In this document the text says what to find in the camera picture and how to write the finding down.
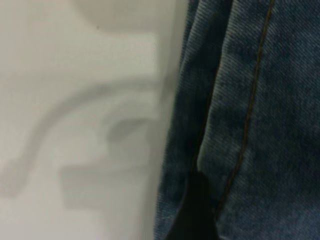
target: white wall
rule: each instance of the white wall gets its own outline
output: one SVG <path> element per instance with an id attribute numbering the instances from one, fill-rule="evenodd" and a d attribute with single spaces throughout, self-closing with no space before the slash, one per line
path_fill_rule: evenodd
<path id="1" fill-rule="evenodd" d="M 152 239 L 187 3 L 0 1 L 0 239 Z"/>

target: white surface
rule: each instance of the white surface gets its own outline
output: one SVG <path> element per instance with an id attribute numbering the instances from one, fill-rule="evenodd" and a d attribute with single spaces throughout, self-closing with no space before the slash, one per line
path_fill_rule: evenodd
<path id="1" fill-rule="evenodd" d="M 187 3 L 0 1 L 0 239 L 152 239 Z"/>

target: orange stitching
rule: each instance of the orange stitching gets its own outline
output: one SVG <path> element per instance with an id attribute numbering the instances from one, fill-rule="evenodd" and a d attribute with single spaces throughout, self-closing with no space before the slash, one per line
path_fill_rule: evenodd
<path id="1" fill-rule="evenodd" d="M 252 83 L 252 90 L 251 90 L 251 97 L 250 97 L 250 102 L 248 105 L 248 109 L 247 109 L 247 113 L 246 113 L 246 118 L 245 118 L 245 124 L 244 124 L 244 129 L 243 129 L 243 140 L 242 140 L 242 146 L 241 146 L 241 150 L 239 153 L 239 159 L 236 163 L 235 168 L 233 169 L 233 172 L 231 174 L 231 176 L 229 177 L 227 184 L 224 188 L 222 197 L 219 201 L 219 204 L 215 210 L 215 218 L 218 219 L 219 215 L 220 215 L 220 211 L 222 210 L 222 208 L 224 207 L 224 204 L 227 200 L 228 194 L 230 192 L 232 183 L 234 182 L 234 179 L 237 175 L 237 173 L 239 172 L 239 169 L 242 165 L 242 162 L 244 160 L 244 154 L 246 151 L 246 147 L 247 147 L 247 143 L 248 143 L 248 130 L 249 130 L 249 122 L 250 122 L 250 118 L 251 118 L 251 113 L 253 110 L 253 106 L 254 106 L 254 100 L 255 100 L 255 95 L 256 95 L 256 90 L 257 90 L 257 84 L 258 84 L 258 78 L 259 78 L 259 67 L 260 67 L 260 62 L 261 62 L 261 56 L 262 56 L 262 48 L 265 42 L 265 38 L 267 35 L 267 28 L 268 28 L 268 23 L 269 23 L 269 19 L 271 16 L 271 11 L 272 11 L 272 7 L 274 5 L 275 0 L 270 0 L 269 3 L 269 7 L 268 7 L 268 11 L 265 17 L 265 22 L 264 22 L 264 26 L 263 26 L 263 30 L 262 30 L 262 35 L 261 35 L 261 39 L 260 39 L 260 43 L 259 43 L 259 48 L 258 48 L 258 52 L 257 52 L 257 59 L 256 59 L 256 65 L 255 65 L 255 71 L 254 71 L 254 80 Z"/>

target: blue denim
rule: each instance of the blue denim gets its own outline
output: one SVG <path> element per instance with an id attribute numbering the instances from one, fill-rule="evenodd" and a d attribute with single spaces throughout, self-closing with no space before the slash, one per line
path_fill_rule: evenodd
<path id="1" fill-rule="evenodd" d="M 190 171 L 221 240 L 320 239 L 320 1 L 191 0 L 154 227 Z"/>

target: denim fabric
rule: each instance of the denim fabric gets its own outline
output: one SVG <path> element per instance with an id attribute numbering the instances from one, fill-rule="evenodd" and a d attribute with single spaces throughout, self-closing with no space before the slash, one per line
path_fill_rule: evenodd
<path id="1" fill-rule="evenodd" d="M 319 0 L 190 2 L 156 240 L 193 163 L 221 240 L 320 239 Z"/>

